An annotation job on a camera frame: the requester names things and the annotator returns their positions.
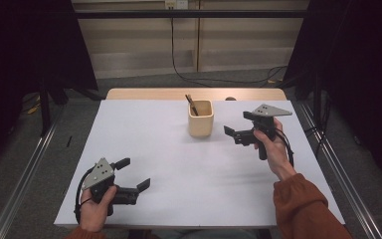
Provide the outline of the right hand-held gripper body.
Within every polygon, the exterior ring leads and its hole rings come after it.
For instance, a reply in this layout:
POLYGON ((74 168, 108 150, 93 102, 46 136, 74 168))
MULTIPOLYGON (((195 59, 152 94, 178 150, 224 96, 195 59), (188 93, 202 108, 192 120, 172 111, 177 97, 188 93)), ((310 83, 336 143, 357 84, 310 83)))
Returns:
POLYGON ((250 144, 257 144, 259 151, 259 159, 266 160, 267 152, 264 145, 254 136, 254 130, 262 131, 271 140, 274 140, 278 135, 286 144, 288 159, 292 160, 292 150, 287 140, 286 135, 281 129, 275 126, 274 117, 291 116, 291 112, 279 109, 277 107, 262 104, 253 110, 251 113, 257 116, 256 120, 251 120, 253 128, 248 130, 235 131, 235 135, 232 138, 235 144, 241 144, 248 146, 250 144))

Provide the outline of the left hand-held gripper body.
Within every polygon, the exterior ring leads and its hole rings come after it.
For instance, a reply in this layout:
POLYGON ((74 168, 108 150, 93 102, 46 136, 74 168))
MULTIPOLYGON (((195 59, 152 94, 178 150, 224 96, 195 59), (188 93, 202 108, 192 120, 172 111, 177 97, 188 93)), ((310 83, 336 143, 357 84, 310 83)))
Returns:
POLYGON ((109 163, 102 157, 93 168, 90 168, 81 181, 81 190, 89 189, 92 193, 92 201, 100 203, 104 194, 111 186, 116 187, 116 194, 108 206, 107 215, 113 214, 113 205, 135 205, 139 192, 137 188, 120 187, 114 183, 116 162, 109 163))

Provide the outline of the beige square cup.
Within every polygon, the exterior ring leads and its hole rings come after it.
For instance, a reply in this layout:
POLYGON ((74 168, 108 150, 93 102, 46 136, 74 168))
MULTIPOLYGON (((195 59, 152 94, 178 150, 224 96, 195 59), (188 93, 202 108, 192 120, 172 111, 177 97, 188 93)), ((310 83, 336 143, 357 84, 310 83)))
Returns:
POLYGON ((212 132, 214 121, 214 110, 212 102, 208 100, 199 100, 194 102, 198 111, 198 116, 189 107, 188 110, 188 131, 191 136, 205 137, 212 132))

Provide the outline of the brush with orange handle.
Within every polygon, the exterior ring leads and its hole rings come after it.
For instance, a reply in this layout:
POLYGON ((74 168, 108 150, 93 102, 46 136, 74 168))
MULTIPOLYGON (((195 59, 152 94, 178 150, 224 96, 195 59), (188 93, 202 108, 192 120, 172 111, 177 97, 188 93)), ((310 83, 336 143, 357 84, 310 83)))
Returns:
POLYGON ((197 117, 199 114, 198 114, 198 111, 197 111, 196 106, 194 104, 194 101, 192 100, 191 95, 188 95, 188 99, 189 99, 189 104, 191 106, 191 109, 193 110, 195 116, 197 117))

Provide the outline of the thin black makeup brush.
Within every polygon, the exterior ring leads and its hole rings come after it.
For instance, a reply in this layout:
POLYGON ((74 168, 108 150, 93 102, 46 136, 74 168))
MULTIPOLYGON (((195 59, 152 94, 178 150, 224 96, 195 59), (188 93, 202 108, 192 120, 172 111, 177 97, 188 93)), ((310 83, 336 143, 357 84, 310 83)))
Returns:
POLYGON ((197 115, 198 115, 198 111, 197 111, 196 108, 195 108, 195 105, 194 105, 194 102, 193 102, 193 100, 192 100, 192 98, 191 98, 191 95, 186 94, 186 95, 185 95, 185 98, 186 98, 186 100, 187 100, 187 102, 188 102, 188 104, 189 104, 189 106, 190 106, 190 109, 191 109, 192 112, 194 113, 194 116, 197 116, 197 115))

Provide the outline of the person's right hand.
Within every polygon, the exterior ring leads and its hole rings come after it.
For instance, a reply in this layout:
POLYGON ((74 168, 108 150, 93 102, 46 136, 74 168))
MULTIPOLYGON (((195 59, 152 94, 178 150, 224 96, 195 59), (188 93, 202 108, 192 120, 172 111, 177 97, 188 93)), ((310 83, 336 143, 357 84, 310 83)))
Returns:
POLYGON ((278 135, 271 140, 262 131, 255 129, 254 136, 264 145, 269 167, 279 181, 285 181, 296 175, 287 157, 286 144, 278 135))

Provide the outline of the person's left hand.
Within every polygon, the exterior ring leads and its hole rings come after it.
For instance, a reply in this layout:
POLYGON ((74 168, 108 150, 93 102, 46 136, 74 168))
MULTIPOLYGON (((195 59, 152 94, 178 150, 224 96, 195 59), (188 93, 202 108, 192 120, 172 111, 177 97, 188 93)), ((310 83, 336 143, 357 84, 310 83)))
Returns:
POLYGON ((116 187, 111 186, 104 194, 100 203, 92 201, 92 193, 85 190, 81 197, 80 227, 86 231, 98 233, 105 223, 108 206, 114 199, 116 187))

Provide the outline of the white paper sheet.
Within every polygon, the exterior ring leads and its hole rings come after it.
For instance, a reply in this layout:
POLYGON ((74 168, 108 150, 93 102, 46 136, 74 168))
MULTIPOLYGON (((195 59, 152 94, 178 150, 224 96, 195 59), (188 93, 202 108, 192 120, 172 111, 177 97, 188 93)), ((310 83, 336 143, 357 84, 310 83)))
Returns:
POLYGON ((116 184, 150 186, 134 205, 117 205, 106 220, 114 227, 263 228, 276 223, 276 176, 250 146, 234 143, 224 128, 251 128, 243 113, 257 101, 216 101, 208 137, 188 132, 186 101, 107 100, 100 104, 71 185, 55 219, 73 227, 81 177, 99 159, 129 158, 116 184))

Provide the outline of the wooden table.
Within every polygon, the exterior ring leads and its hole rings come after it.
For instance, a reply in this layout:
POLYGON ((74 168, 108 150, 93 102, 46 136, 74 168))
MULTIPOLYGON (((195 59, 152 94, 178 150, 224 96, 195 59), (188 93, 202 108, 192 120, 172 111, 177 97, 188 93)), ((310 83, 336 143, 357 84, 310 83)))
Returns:
POLYGON ((280 89, 251 88, 117 88, 108 91, 108 100, 184 100, 190 95, 193 100, 223 101, 285 101, 280 89))

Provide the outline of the dark curtain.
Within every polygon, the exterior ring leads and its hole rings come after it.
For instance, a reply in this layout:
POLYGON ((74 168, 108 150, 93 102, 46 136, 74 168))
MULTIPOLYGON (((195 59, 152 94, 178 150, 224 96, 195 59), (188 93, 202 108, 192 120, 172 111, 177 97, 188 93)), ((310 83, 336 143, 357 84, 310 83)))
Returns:
POLYGON ((0 0, 0 149, 25 95, 69 88, 97 88, 72 0, 0 0))
POLYGON ((284 86, 332 101, 382 170, 382 0, 309 0, 284 86))

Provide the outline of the black horizontal bar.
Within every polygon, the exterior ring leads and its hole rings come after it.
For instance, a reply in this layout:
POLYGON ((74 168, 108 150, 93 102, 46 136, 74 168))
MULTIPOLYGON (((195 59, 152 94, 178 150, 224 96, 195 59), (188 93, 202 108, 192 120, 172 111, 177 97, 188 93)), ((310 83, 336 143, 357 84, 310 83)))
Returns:
POLYGON ((304 18, 306 10, 77 10, 79 19, 157 18, 304 18))

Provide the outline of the black stand post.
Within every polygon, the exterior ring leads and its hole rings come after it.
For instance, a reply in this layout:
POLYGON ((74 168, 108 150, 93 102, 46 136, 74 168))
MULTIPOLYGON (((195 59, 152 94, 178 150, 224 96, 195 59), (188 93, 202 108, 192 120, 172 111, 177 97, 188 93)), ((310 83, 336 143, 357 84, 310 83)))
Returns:
POLYGON ((42 132, 41 136, 44 136, 51 126, 51 114, 49 108, 49 95, 46 88, 45 80, 40 82, 40 106, 42 115, 42 132))
POLYGON ((315 74, 315 85, 313 90, 313 116, 314 122, 318 129, 322 129, 321 125, 321 78, 318 73, 315 74))

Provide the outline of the metal floor rail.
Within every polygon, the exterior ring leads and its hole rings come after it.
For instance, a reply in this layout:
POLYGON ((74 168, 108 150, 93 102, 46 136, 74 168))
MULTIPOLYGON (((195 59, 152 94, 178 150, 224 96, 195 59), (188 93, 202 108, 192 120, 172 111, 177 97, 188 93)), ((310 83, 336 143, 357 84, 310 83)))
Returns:
POLYGON ((352 181, 348 177, 348 174, 346 173, 343 165, 341 164, 338 156, 331 146, 327 136, 324 132, 318 129, 316 123, 314 122, 314 115, 312 110, 309 108, 309 105, 302 104, 300 108, 307 123, 313 127, 313 134, 315 135, 315 139, 318 142, 323 155, 325 156, 331 170, 333 171, 367 238, 382 239, 382 233, 380 232, 373 216, 371 215, 369 209, 366 207, 364 201, 361 199, 352 181))
POLYGON ((46 150, 53 139, 57 124, 59 123, 63 112, 64 108, 60 108, 56 111, 56 114, 53 117, 53 121, 50 123, 49 128, 43 135, 40 136, 35 150, 30 156, 28 164, 23 171, 23 174, 18 180, 15 189, 12 191, 7 203, 0 213, 0 239, 5 239, 8 234, 8 231, 24 200, 33 177, 36 174, 36 171, 46 153, 46 150))

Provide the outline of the white wall socket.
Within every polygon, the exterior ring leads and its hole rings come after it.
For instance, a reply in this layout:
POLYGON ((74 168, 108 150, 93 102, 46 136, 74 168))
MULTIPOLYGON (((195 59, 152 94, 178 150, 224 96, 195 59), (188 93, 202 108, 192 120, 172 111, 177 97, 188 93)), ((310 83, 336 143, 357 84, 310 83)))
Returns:
POLYGON ((188 7, 188 0, 165 0, 165 8, 167 10, 187 10, 188 7))

